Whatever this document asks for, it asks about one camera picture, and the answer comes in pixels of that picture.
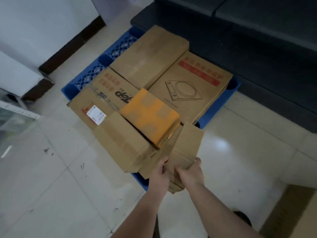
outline orange box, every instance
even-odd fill
[[[180,125],[180,115],[144,88],[119,112],[158,148]]]

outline induction cooktop drawing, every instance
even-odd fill
[[[173,101],[199,100],[203,98],[192,82],[168,80],[165,83]]]

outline human arm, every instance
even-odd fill
[[[149,188],[112,238],[152,238],[159,206],[168,190],[169,177],[161,160],[150,176]]]
[[[189,192],[208,235],[215,238],[261,238],[254,229],[236,216],[205,187],[204,175],[200,166],[201,160],[196,158],[188,170],[179,167],[176,167],[176,170]]]

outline white label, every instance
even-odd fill
[[[87,115],[97,124],[101,124],[102,121],[104,121],[105,115],[99,108],[94,105],[88,112]]]

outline red label stripe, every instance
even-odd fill
[[[191,73],[199,76],[200,78],[204,79],[205,81],[207,81],[208,83],[212,84],[215,87],[218,87],[218,85],[221,83],[219,80],[204,73],[203,71],[200,71],[198,68],[195,68],[192,65],[186,63],[184,60],[181,60],[178,64],[182,68],[185,68],[187,71],[190,71]]]

